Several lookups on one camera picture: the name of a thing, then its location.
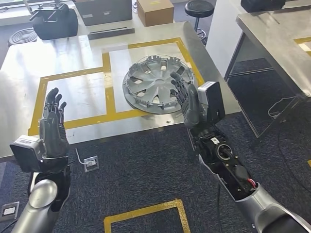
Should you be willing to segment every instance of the cardboard box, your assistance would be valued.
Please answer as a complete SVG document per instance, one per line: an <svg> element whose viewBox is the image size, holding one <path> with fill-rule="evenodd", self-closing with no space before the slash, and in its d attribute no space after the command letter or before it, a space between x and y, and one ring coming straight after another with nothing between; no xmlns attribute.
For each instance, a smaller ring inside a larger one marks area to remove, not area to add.
<svg viewBox="0 0 311 233"><path fill-rule="evenodd" d="M146 27L172 23L174 6L170 0L137 0L137 13Z"/></svg>

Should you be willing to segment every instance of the silver hubcap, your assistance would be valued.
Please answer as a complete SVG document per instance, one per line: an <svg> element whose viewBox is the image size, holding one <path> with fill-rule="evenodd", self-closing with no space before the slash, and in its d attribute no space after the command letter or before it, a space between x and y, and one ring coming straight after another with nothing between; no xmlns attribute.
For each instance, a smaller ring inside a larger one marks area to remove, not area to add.
<svg viewBox="0 0 311 233"><path fill-rule="evenodd" d="M193 83L192 71L179 58L164 55L149 56L135 63L123 80L125 99L133 107L143 111L167 114L180 109L171 90L171 72L177 72L188 84Z"/></svg>

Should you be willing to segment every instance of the white wall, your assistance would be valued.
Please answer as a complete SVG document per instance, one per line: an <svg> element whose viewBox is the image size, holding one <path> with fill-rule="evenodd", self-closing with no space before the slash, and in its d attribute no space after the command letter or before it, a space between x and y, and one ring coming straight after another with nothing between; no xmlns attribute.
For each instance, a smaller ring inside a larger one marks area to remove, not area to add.
<svg viewBox="0 0 311 233"><path fill-rule="evenodd" d="M242 30L236 23L238 14L245 13L241 0L217 0L206 49L224 77Z"/></svg>

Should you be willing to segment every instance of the circular joint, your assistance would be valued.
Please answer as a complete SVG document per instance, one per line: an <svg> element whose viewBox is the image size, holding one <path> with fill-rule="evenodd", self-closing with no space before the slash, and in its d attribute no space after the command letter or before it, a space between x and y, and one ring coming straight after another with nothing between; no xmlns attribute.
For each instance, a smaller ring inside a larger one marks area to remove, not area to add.
<svg viewBox="0 0 311 233"><path fill-rule="evenodd" d="M232 156L232 150L226 144L220 144L217 148L217 156L223 161L229 161Z"/></svg>

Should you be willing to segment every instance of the dark gray carpet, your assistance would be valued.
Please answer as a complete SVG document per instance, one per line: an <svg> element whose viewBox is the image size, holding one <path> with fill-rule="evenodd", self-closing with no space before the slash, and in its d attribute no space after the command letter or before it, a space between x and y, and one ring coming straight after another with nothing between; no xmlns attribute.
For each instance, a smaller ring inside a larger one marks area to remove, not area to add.
<svg viewBox="0 0 311 233"><path fill-rule="evenodd" d="M239 62L235 66L232 73L269 66L264 59ZM267 113L271 106L282 98L294 96L274 70L232 77L229 78L228 85L259 133L273 121ZM271 112L280 112L290 101L284 100Z"/></svg>
<svg viewBox="0 0 311 233"><path fill-rule="evenodd" d="M311 159L311 125L306 121L311 111L299 111L300 115L292 115L282 124L280 147L293 173L311 190L311 168L306 162ZM218 126L231 138L236 152L256 181L280 203L311 222L311 210L306 206L311 196L292 178L276 149L278 130L253 150L254 135L241 114L227 117ZM183 200L192 233L219 232L217 183L198 163L183 126L85 146L79 151L82 158L98 155L101 167L85 174L82 165L72 165L70 198L55 233L103 232L106 216L174 199ZM69 157L75 159L72 151ZM20 201L24 207L28 177L8 163L0 190L0 205ZM224 190L221 190L220 213L224 233L250 232ZM0 224L0 229L6 224ZM181 232L174 209L115 223L112 229L125 233Z"/></svg>
<svg viewBox="0 0 311 233"><path fill-rule="evenodd" d="M17 31L25 28L32 28L32 26L30 23L23 23L0 27L0 68L2 66L2 63L5 61L5 58L7 55L7 52L8 50L8 40L10 38L10 36Z"/></svg>
<svg viewBox="0 0 311 233"><path fill-rule="evenodd" d="M208 0L214 6L216 5L216 0ZM185 22L189 21L190 22L193 28L195 27L196 18L186 15L184 11L184 7L186 4L185 2L179 2L179 3L174 3L174 20L175 22ZM205 31L206 35L208 36L209 33L209 29L211 28L211 20L213 19L213 15L206 18L201 18L199 22L199 27Z"/></svg>

